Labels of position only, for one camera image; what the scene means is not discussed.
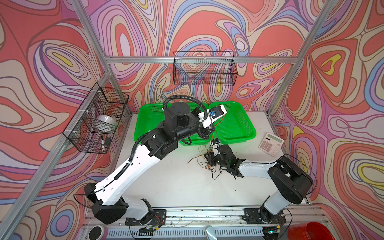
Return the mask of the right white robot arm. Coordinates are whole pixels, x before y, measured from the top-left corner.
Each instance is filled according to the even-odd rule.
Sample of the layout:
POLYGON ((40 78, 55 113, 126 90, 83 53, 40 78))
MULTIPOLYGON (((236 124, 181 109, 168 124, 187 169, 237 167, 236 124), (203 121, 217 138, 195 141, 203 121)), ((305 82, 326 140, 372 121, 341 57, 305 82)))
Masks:
POLYGON ((286 156, 272 162, 251 162, 237 158, 228 145, 221 145, 205 153, 204 158, 208 166, 219 166, 234 178, 264 178, 275 184, 277 191, 259 208, 244 210, 243 220, 247 224, 270 224, 277 218, 282 219, 283 209, 291 204, 299 205, 314 184, 314 180, 286 156))

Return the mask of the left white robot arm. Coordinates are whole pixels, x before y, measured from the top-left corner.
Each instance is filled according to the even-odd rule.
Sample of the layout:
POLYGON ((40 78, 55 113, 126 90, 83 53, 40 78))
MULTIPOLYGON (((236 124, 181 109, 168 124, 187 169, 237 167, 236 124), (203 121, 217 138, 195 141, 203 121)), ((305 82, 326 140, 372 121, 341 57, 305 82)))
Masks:
POLYGON ((222 105, 208 110, 196 98, 183 95, 166 98, 163 110, 164 121, 136 140, 123 164, 99 183, 85 186, 94 217, 102 223, 109 225, 121 218, 148 223, 153 217, 149 202, 129 200, 124 192, 146 170, 176 150, 180 141, 189 145, 195 134, 208 139, 215 130, 214 122, 227 113, 222 105))

